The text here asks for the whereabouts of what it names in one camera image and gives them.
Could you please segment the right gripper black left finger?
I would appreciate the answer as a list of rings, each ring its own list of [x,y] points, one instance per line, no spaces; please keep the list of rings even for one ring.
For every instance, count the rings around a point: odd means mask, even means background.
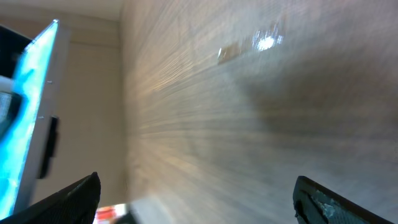
[[[100,202],[97,172],[11,215],[1,224],[92,224]]]

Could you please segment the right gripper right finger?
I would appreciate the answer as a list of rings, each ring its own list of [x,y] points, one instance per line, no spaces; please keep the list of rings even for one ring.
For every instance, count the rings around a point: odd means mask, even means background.
[[[302,175],[295,183],[293,204],[298,224],[392,224]]]

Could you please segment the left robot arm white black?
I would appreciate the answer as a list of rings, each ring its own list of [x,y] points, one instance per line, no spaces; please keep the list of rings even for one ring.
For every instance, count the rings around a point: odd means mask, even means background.
[[[1,80],[5,78],[13,80],[17,59],[31,41],[32,39],[1,25]],[[4,137],[11,124],[15,121],[21,105],[21,97],[19,96],[14,103],[6,103],[4,101],[11,99],[10,93],[1,93],[1,138]],[[59,121],[59,117],[56,116],[50,119],[47,145],[37,176],[38,179],[44,179],[48,176],[50,162],[54,157],[57,145]]]

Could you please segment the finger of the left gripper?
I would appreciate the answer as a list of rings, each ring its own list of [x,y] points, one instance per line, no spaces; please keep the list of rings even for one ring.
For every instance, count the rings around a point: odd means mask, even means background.
[[[38,173],[38,179],[46,178],[49,172],[50,162],[54,157],[57,146],[59,121],[60,121],[59,117],[56,116],[51,117],[49,133],[47,136],[47,143],[42,158],[42,165]]]

